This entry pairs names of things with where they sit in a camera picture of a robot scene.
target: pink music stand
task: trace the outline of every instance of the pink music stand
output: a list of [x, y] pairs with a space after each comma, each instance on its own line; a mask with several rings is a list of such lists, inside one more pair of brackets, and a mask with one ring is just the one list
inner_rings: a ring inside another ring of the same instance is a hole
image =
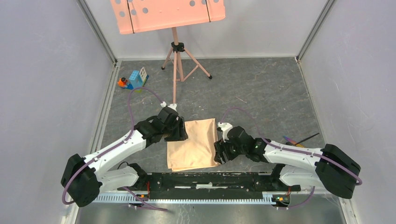
[[[150, 30], [171, 28], [173, 42], [161, 69], [165, 69], [172, 52], [173, 59], [173, 103], [176, 103], [176, 81], [184, 82], [198, 67], [212, 79], [212, 76], [179, 42], [176, 27], [219, 21], [226, 17], [223, 0], [110, 0], [121, 34], [134, 34]], [[197, 64], [186, 76], [183, 75], [181, 52]]]

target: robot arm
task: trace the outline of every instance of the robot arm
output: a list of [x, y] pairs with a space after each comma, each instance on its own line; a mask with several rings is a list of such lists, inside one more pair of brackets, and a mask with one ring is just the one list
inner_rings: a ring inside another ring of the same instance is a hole
[[[159, 142], [162, 137], [165, 141], [180, 141], [188, 138], [184, 127], [184, 119], [179, 117], [176, 104], [165, 106], [157, 116], [149, 117], [137, 123], [134, 126], [133, 134], [126, 140], [125, 138], [129, 134], [130, 132], [107, 147], [83, 158], [78, 154], [69, 158], [61, 180], [63, 187], [66, 186], [78, 169], [92, 159], [94, 160], [78, 174], [67, 190], [79, 207], [91, 203], [99, 193], [124, 186], [132, 186], [136, 183], [139, 176], [131, 166], [109, 171], [110, 168], [126, 157]], [[120, 143], [122, 144], [115, 149], [97, 158], [102, 152]]]
[[229, 123], [219, 123], [218, 130], [222, 131], [223, 139], [214, 144], [215, 161], [223, 164], [244, 154], [255, 162], [277, 163], [273, 174], [287, 186], [322, 187], [336, 196], [352, 198], [356, 179], [323, 159], [329, 158], [359, 175], [360, 166], [338, 147], [326, 144], [324, 148], [300, 148], [266, 139], [269, 145], [262, 138], [254, 139], [242, 127]]

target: black joint motor housing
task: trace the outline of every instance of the black joint motor housing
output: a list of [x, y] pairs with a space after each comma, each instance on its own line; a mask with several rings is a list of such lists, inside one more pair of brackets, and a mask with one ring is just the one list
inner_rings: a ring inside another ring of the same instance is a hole
[[168, 137], [164, 138], [164, 141], [184, 141], [188, 139], [188, 135], [185, 129], [184, 118], [179, 117], [178, 125], [172, 130]]
[[248, 135], [241, 126], [233, 127], [227, 134], [228, 141], [233, 144], [233, 153], [247, 154], [255, 144], [252, 136]]
[[177, 111], [167, 106], [157, 116], [137, 123], [134, 129], [146, 139], [146, 147], [159, 142], [162, 137], [165, 137], [165, 141], [182, 141], [188, 138], [183, 117], [179, 117]]
[[265, 154], [265, 147], [267, 144], [264, 142], [262, 138], [255, 138], [255, 144], [249, 150], [249, 153], [246, 154], [246, 157], [251, 159], [254, 162], [266, 162], [268, 163], [267, 159], [264, 157]]
[[[285, 164], [276, 164], [274, 169], [272, 170], [271, 176], [270, 176], [270, 182], [272, 187], [274, 188], [274, 191], [288, 191], [289, 186], [284, 184], [281, 180], [281, 171], [285, 167]], [[290, 186], [291, 191], [301, 191], [301, 186], [300, 185], [294, 185]]]
[[147, 176], [146, 171], [144, 171], [137, 163], [132, 163], [129, 165], [132, 167], [136, 172], [139, 178], [137, 179], [136, 183], [130, 187], [130, 190], [139, 190], [143, 189], [143, 186], [147, 184], [149, 177]]
[[[359, 175], [360, 166], [337, 146], [326, 144], [325, 148], [321, 149], [321, 151], [323, 152], [323, 156], [336, 161], [352, 173]], [[338, 197], [352, 198], [356, 186], [355, 178], [322, 158], [315, 165], [315, 171], [326, 190]]]
[[216, 162], [223, 164], [235, 159], [238, 155], [245, 155], [255, 162], [268, 162], [263, 155], [267, 144], [261, 138], [253, 139], [240, 126], [233, 127], [227, 133], [227, 138], [227, 142], [221, 139], [214, 143]]
[[[61, 185], [66, 186], [71, 177], [85, 165], [84, 159], [78, 154], [69, 158], [64, 169]], [[98, 182], [94, 169], [84, 168], [81, 173], [71, 182], [67, 192], [79, 207], [84, 207], [91, 203], [99, 195], [99, 187], [102, 185]]]

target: tripod clamp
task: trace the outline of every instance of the tripod clamp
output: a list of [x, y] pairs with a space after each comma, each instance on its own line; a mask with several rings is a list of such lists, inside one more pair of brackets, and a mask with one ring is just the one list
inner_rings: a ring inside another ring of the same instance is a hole
[[184, 50], [184, 43], [182, 43], [182, 42], [179, 42], [179, 44], [178, 45], [175, 45], [175, 42], [172, 42], [172, 43], [170, 43], [170, 45], [172, 46], [172, 48], [173, 48], [173, 52], [184, 52], [185, 50]]

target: tan cloth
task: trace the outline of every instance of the tan cloth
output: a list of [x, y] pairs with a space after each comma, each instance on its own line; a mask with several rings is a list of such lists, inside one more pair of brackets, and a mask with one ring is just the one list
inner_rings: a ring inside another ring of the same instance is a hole
[[168, 142], [168, 168], [182, 171], [219, 165], [214, 161], [215, 119], [186, 121], [185, 127], [187, 140]]

